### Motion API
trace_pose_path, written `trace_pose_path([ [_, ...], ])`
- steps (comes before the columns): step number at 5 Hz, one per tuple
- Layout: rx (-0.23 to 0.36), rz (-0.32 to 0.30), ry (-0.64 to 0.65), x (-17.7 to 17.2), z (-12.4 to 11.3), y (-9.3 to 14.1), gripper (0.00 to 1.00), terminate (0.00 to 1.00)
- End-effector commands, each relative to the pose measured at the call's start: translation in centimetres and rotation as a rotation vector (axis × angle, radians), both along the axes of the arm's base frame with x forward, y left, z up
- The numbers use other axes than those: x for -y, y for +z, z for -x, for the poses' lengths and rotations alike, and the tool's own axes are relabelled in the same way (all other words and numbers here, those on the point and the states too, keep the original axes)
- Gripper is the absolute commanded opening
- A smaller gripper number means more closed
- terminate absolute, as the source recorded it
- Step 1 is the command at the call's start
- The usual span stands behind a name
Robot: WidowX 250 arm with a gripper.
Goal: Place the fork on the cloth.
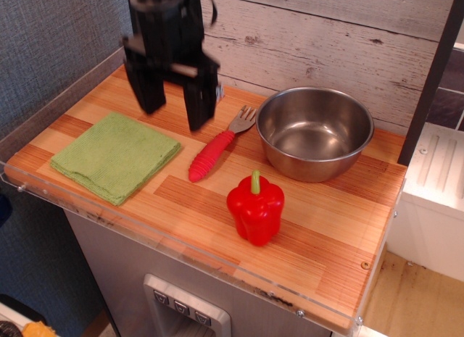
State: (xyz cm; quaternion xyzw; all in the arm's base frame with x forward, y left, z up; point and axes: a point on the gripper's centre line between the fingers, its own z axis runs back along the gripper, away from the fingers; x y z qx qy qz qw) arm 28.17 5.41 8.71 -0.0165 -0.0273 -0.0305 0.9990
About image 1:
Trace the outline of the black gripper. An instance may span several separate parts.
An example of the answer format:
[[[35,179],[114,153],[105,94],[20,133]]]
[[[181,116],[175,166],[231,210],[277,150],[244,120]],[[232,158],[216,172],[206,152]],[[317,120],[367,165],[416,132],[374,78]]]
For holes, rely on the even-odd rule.
[[[142,110],[165,105],[163,76],[186,77],[183,95],[190,131],[214,117],[220,65],[203,51],[201,0],[129,0],[136,26],[124,36],[125,70]]]

